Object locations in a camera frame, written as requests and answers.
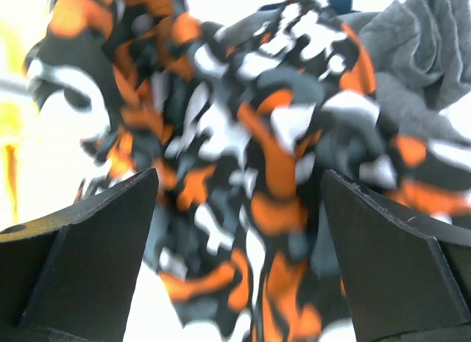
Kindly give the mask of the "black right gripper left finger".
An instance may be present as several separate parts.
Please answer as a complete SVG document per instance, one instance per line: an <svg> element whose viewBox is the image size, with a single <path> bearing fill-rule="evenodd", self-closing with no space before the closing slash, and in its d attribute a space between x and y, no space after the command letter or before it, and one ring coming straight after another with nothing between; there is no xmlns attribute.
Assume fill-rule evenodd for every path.
<svg viewBox="0 0 471 342"><path fill-rule="evenodd" d="M1 233L3 341L121 341L155 206L143 171Z"/></svg>

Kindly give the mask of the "grey shorts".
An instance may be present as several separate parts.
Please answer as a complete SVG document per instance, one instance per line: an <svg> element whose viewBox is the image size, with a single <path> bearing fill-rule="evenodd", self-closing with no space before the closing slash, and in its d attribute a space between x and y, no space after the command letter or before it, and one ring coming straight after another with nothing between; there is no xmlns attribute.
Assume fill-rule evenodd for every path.
<svg viewBox="0 0 471 342"><path fill-rule="evenodd" d="M469 0L405 0L342 15L372 58L381 107L412 135L470 142L445 115L470 93Z"/></svg>

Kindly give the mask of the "navy blue shorts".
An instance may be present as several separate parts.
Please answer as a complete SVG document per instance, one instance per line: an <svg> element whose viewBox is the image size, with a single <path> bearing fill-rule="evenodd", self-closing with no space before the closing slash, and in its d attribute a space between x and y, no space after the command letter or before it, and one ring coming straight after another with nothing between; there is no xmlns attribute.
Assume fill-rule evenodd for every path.
<svg viewBox="0 0 471 342"><path fill-rule="evenodd" d="M353 0L327 0L328 5L337 15L346 15L349 13L357 13L353 9ZM282 3L266 4L258 8L258 11L270 11L278 9Z"/></svg>

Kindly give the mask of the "orange black patterned shorts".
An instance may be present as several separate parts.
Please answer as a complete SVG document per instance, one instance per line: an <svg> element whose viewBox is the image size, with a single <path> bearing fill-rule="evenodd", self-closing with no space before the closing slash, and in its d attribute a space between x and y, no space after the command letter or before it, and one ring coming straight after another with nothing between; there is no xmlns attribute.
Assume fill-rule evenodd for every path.
<svg viewBox="0 0 471 342"><path fill-rule="evenodd" d="M359 341L326 171L470 231L470 143L402 131L328 5L226 27L186 0L51 3L28 67L40 116L94 163L78 200L156 170L146 260L185 341Z"/></svg>

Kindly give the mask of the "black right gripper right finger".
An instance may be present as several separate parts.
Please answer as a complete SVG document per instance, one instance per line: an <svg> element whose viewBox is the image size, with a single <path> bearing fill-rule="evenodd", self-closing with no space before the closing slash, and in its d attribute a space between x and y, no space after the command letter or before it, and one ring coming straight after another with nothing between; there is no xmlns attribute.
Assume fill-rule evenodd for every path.
<svg viewBox="0 0 471 342"><path fill-rule="evenodd" d="M470 231L334 171L322 196L359 341L468 341Z"/></svg>

